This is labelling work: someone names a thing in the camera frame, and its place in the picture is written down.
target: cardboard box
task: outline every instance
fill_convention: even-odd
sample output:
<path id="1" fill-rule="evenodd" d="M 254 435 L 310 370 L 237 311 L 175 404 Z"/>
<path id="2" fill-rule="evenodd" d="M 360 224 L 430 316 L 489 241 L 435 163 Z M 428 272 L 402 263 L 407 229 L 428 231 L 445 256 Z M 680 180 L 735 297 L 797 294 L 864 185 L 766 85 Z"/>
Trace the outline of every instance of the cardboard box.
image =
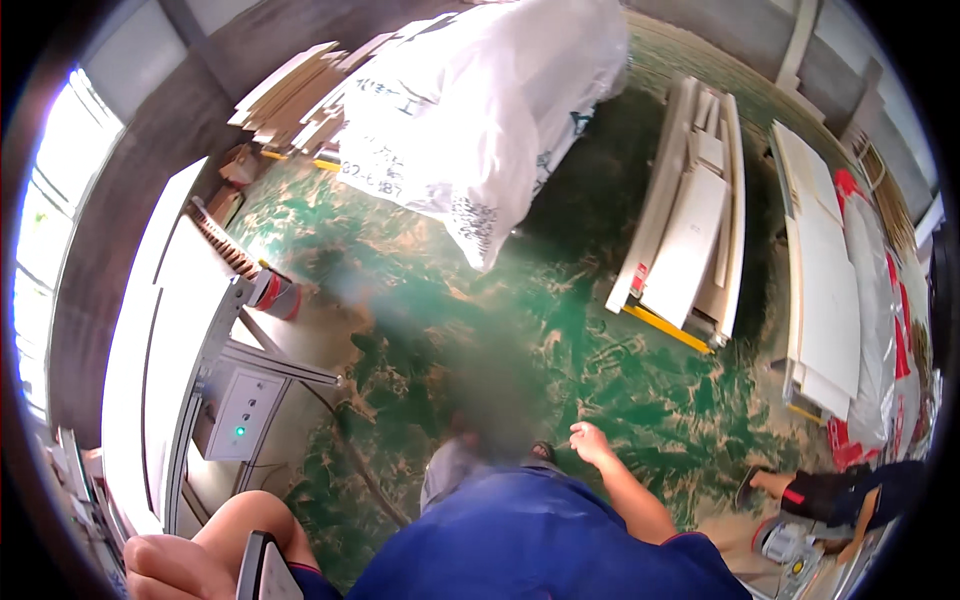
<path id="1" fill-rule="evenodd" d="M 239 198 L 240 192 L 229 185 L 224 185 L 213 196 L 213 200 L 210 201 L 210 204 L 206 206 L 206 212 L 209 213 L 213 220 L 222 227 L 227 221 L 227 216 L 230 214 L 230 210 L 237 203 Z"/>
<path id="2" fill-rule="evenodd" d="M 220 176 L 237 187 L 250 185 L 256 179 L 259 161 L 249 144 L 232 148 L 224 156 Z"/>

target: white wall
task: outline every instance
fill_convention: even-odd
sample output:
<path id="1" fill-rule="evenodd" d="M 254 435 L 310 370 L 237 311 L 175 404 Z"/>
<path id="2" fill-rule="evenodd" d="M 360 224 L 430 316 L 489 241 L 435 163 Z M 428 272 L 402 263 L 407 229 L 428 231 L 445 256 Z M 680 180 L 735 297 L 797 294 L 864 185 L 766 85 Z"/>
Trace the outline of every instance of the white wall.
<path id="1" fill-rule="evenodd" d="M 784 0 L 771 1 L 779 4 Z M 913 109 L 906 89 L 896 75 L 893 65 L 859 15 L 843 0 L 824 0 L 820 18 L 813 33 L 832 48 L 856 73 L 862 75 L 865 72 L 870 57 L 875 58 L 883 66 L 883 76 L 877 86 L 877 92 L 883 98 L 887 116 L 893 121 L 903 141 L 913 153 L 927 185 L 930 187 L 936 185 L 937 168 L 924 130 L 920 125 L 920 119 L 917 118 L 917 112 Z"/>
<path id="2" fill-rule="evenodd" d="M 190 11 L 197 17 L 200 28 L 208 36 L 227 25 L 234 16 L 259 2 L 260 0 L 186 0 Z"/>
<path id="3" fill-rule="evenodd" d="M 81 66 L 93 88 L 124 123 L 186 58 L 186 47 L 156 0 L 120 25 Z"/>

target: blue shirt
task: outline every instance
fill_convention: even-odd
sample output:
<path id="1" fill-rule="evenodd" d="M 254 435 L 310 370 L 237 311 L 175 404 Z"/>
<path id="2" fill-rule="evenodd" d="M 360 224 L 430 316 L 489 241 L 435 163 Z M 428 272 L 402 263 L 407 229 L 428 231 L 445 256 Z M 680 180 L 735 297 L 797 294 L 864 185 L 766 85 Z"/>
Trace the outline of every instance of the blue shirt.
<path id="1" fill-rule="evenodd" d="M 348 599 L 742 598 L 706 536 L 636 540 L 583 483 L 497 468 L 390 538 Z"/>

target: wire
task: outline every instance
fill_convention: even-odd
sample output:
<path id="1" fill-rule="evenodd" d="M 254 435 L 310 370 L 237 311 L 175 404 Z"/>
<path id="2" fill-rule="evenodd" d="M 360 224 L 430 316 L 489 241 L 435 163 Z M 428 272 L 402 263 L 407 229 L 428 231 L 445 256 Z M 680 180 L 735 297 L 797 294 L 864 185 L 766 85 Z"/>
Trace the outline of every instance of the wire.
<path id="1" fill-rule="evenodd" d="M 244 465 L 250 468 L 264 468 L 264 467 L 286 467 L 290 463 L 273 463 L 272 465 L 251 465 L 250 463 L 245 462 Z"/>
<path id="2" fill-rule="evenodd" d="M 397 527 L 406 527 L 410 524 L 410 521 L 406 516 L 402 516 L 396 511 L 393 505 L 390 504 L 390 501 L 387 500 L 386 496 L 383 495 L 383 492 L 380 490 L 379 486 L 376 485 L 376 482 L 373 481 L 373 478 L 370 476 L 370 473 L 367 471 L 367 467 L 363 463 L 363 459 L 360 458 L 360 453 L 357 452 L 357 449 L 353 447 L 353 444 L 349 442 L 347 436 L 344 435 L 343 429 L 340 426 L 340 421 L 337 420 L 337 413 L 333 410 L 333 407 L 330 406 L 330 403 L 326 401 L 326 398 L 320 395 L 319 392 L 308 386 L 303 381 L 300 382 L 304 388 L 307 389 L 310 394 L 313 394 L 317 397 L 325 407 L 326 410 L 330 411 L 330 415 L 333 417 L 333 431 L 336 439 L 339 440 L 344 445 L 344 449 L 347 451 L 347 458 L 350 460 L 350 463 L 353 465 L 353 468 L 357 471 L 360 477 L 363 478 L 363 482 L 367 485 L 367 489 L 370 490 L 370 493 L 373 495 L 373 499 L 376 500 L 376 503 L 380 505 L 380 508 L 383 510 L 387 516 L 396 523 Z"/>

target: yellow rail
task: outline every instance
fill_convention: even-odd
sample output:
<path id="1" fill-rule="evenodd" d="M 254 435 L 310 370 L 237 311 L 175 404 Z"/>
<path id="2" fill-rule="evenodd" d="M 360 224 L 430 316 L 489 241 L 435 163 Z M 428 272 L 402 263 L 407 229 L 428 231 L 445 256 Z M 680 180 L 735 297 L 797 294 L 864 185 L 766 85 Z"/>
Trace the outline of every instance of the yellow rail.
<path id="1" fill-rule="evenodd" d="M 668 335 L 671 335 L 677 338 L 684 344 L 687 344 L 691 348 L 699 352 L 702 352 L 703 354 L 713 354 L 713 350 L 711 350 L 709 346 L 707 346 L 706 342 L 693 337 L 692 335 L 690 335 L 686 331 L 683 331 L 682 329 L 678 329 L 677 327 L 673 326 L 672 324 L 668 323 L 667 321 L 664 321 L 657 315 L 653 314 L 649 310 L 640 308 L 639 306 L 629 306 L 629 305 L 624 306 L 623 310 L 637 317 L 644 323 L 651 324 L 652 326 L 656 327 L 663 333 L 666 333 Z"/>

